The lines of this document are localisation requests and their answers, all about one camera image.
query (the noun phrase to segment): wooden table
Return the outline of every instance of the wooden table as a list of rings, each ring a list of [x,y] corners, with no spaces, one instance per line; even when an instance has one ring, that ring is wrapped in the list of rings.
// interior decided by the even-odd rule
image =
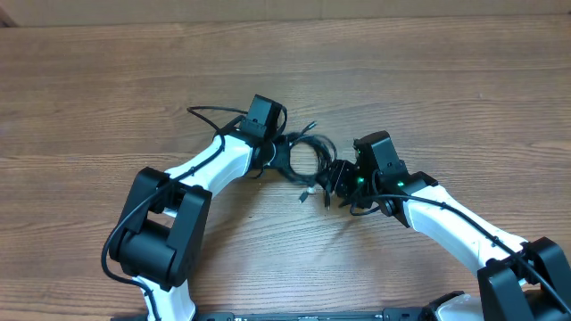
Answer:
[[[133,177],[209,144],[187,105],[247,109],[254,94],[289,108],[290,131],[317,120],[342,158],[353,138],[388,130],[411,171],[571,253],[571,16],[2,29],[0,44],[2,320],[145,311],[99,264]],[[427,237],[327,211],[320,193],[299,204],[301,192],[270,173],[215,199],[191,280],[202,311],[374,310],[477,292]]]

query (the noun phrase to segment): black bracket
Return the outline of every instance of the black bracket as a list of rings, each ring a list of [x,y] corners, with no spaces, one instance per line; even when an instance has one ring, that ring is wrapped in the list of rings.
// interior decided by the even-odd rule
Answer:
[[[536,271],[555,289],[567,305],[571,305],[571,269],[561,248],[543,237],[524,244],[517,253],[522,259],[533,262]],[[518,280],[537,284],[533,276],[519,266],[512,257],[491,259],[477,272],[485,320],[547,321],[570,320],[571,316],[541,290],[523,292]]]
[[[170,181],[156,169],[142,169],[131,186],[120,222],[139,203]],[[117,231],[110,256],[129,276],[143,276],[163,290],[180,286],[194,269],[201,250],[212,193],[200,186],[175,183],[161,198],[134,214]],[[165,208],[178,212],[171,228],[147,218],[148,211],[162,213]]]

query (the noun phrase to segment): black cable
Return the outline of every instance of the black cable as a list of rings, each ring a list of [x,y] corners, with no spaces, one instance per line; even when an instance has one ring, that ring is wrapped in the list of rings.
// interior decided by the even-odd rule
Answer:
[[[337,159],[337,149],[335,144],[333,144],[329,138],[323,135],[305,134],[307,131],[316,126],[317,123],[312,121],[301,132],[294,132],[285,135],[285,143],[288,145],[287,148],[289,148],[290,157],[287,160],[287,166],[279,168],[278,170],[292,183],[298,185],[314,186],[317,183],[316,180],[318,176],[328,172],[331,164]],[[307,144],[317,155],[318,169],[313,174],[299,174],[292,168],[291,151],[299,143]]]
[[[216,126],[216,124],[214,124],[211,120],[209,120],[206,117],[204,117],[203,115],[195,112],[194,108],[189,107],[187,110],[188,110],[188,112],[192,113],[193,115],[195,115],[196,117],[198,117],[199,119],[203,120],[208,125],[213,127],[214,130],[220,134],[220,128],[218,126]],[[216,152],[214,152],[206,160],[203,160],[198,165],[189,169],[187,172],[185,172],[185,173],[183,173],[183,174],[181,174],[175,178],[172,178],[165,185],[157,188],[157,190],[153,194],[149,195],[142,202],[140,202],[128,215],[125,216],[124,219],[121,220],[121,222],[115,228],[113,228],[112,232],[107,237],[107,241],[105,241],[105,244],[103,245],[103,249],[101,251],[101,267],[103,269],[103,272],[108,277],[110,277],[111,279],[113,279],[115,281],[118,281],[118,282],[121,282],[124,284],[132,284],[132,285],[138,286],[141,289],[143,289],[145,291],[145,295],[149,297],[149,301],[151,302],[151,308],[153,311],[153,315],[154,315],[155,320],[157,320],[157,321],[160,321],[161,319],[159,318],[159,311],[157,310],[156,301],[155,301],[154,296],[153,296],[153,291],[144,283],[115,275],[107,266],[107,253],[109,252],[109,247],[111,246],[111,240],[117,234],[117,231],[122,229],[128,223],[130,218],[133,217],[133,215],[135,215],[135,213],[137,213],[143,206],[145,206],[147,203],[149,203],[151,201],[154,201],[158,196],[162,195],[169,188],[171,188],[174,184],[176,184],[177,182],[181,181],[182,179],[184,179],[186,177],[193,175],[196,171],[203,168],[208,163],[210,163],[215,158],[217,158],[224,151],[224,147],[226,146],[226,140],[224,139],[224,136],[223,135],[219,135],[219,136],[220,136],[220,147],[216,150]]]
[[[568,313],[569,316],[571,316],[571,308],[565,303],[565,301],[559,296],[559,294],[557,294],[555,289],[553,289],[553,287],[535,270],[534,267],[532,267],[529,263],[527,263],[525,260],[523,260],[520,255],[517,255],[517,253],[515,251],[511,250],[510,247],[508,247],[508,245],[506,245],[504,242],[502,242],[498,236],[492,235],[490,232],[488,232],[485,228],[483,228],[482,226],[477,224],[471,217],[469,217],[468,215],[463,213],[461,210],[458,210],[458,209],[452,207],[451,205],[448,205],[445,202],[438,202],[438,201],[430,200],[430,199],[423,198],[423,197],[398,195],[398,194],[373,195],[373,196],[361,198],[360,201],[374,202],[377,200],[387,200],[387,199],[400,199],[400,200],[404,200],[404,201],[423,202],[426,204],[431,204],[431,205],[437,206],[437,207],[444,209],[444,210],[449,210],[452,213],[463,218],[473,228],[475,228],[478,232],[482,233],[482,235],[484,235],[486,238],[490,239],[494,244],[496,244],[501,249],[503,249],[505,252],[507,252],[512,258],[514,258],[519,264],[521,264],[529,273],[531,273],[532,276],[536,280],[539,281],[539,283],[542,285],[543,289],[545,289],[545,291],[550,294],[552,299],[555,300],[559,304],[559,306],[565,312]]]
[[[284,134],[284,130],[286,130],[287,108],[284,106],[281,106],[281,111],[284,113],[284,121],[282,121],[282,125],[277,129],[276,134],[273,137],[271,137],[272,141],[276,140],[278,137],[280,137],[282,134]]]
[[[231,107],[220,107],[220,106],[190,106],[187,107],[186,110],[188,112],[191,111],[199,111],[199,110],[213,110],[213,111],[232,111],[232,112],[239,112],[241,114],[247,114],[248,111],[243,111],[237,108],[231,108]]]

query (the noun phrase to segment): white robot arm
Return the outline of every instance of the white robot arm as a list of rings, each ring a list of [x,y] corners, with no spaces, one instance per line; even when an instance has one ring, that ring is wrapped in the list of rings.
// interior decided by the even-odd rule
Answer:
[[[156,320],[155,316],[161,321],[196,319],[186,279],[202,246],[211,198],[250,169],[269,166],[294,181],[289,150],[297,142],[307,139],[303,133],[311,125],[301,133],[281,136],[285,126],[284,123],[277,128],[281,111],[286,115],[283,106],[256,95],[240,128],[222,134],[223,139],[215,136],[206,150],[183,165],[165,173],[147,168],[137,175],[120,223],[112,234],[118,236],[110,237],[108,243],[111,258],[117,260],[136,283],[144,284],[151,291],[149,295],[148,291],[142,290],[149,310],[148,321]],[[222,140],[225,146],[221,151]],[[316,146],[321,151],[327,148],[322,143]],[[406,309],[402,314],[398,309],[385,309],[369,318],[343,315],[341,319],[571,320],[568,307],[571,304],[571,268],[555,243],[546,238],[529,243],[507,233],[459,204],[430,176],[422,172],[409,174],[386,132],[355,140],[354,148],[357,151],[355,164],[327,159],[326,166],[303,183],[321,185],[326,191],[326,206],[328,196],[335,192],[344,199],[342,205],[351,204],[353,215],[367,215],[380,209],[386,216],[395,217],[406,227],[434,239],[478,279],[482,299],[456,293],[423,308]],[[204,160],[214,154],[218,157],[203,165]],[[200,170],[193,170],[194,167],[200,167]],[[141,207],[142,200],[165,185],[170,189],[161,198]],[[367,212],[353,212],[355,208],[368,209],[373,202],[379,206]],[[147,220],[148,211],[163,212],[175,218],[172,228]],[[136,215],[126,223],[125,217],[133,213]],[[525,282],[541,283],[542,289],[534,293],[522,292],[521,285]],[[275,316],[248,318],[263,321],[275,319]],[[305,317],[279,316],[285,321],[300,318]],[[335,320],[336,317],[329,315],[323,319]]]
[[[184,178],[180,183],[188,186],[201,186],[204,190],[212,192],[212,198],[216,196],[226,185],[234,179],[244,176],[250,168],[253,148],[244,140],[226,136],[226,147],[224,151],[212,162],[205,165],[193,176]],[[186,173],[193,166],[196,166],[207,157],[214,154],[220,148],[220,137],[215,136],[212,144],[203,152],[196,155],[190,161],[172,169],[167,169],[165,173],[171,178],[176,178]],[[175,218],[177,211],[165,208],[164,213]],[[145,283],[152,291],[154,300],[161,320],[191,321],[196,312],[194,303],[188,291],[188,281],[180,286],[173,286],[168,291],[143,276],[134,276],[139,282]],[[149,311],[152,311],[149,296],[145,296],[145,302]],[[148,321],[154,321],[153,313],[149,313]]]

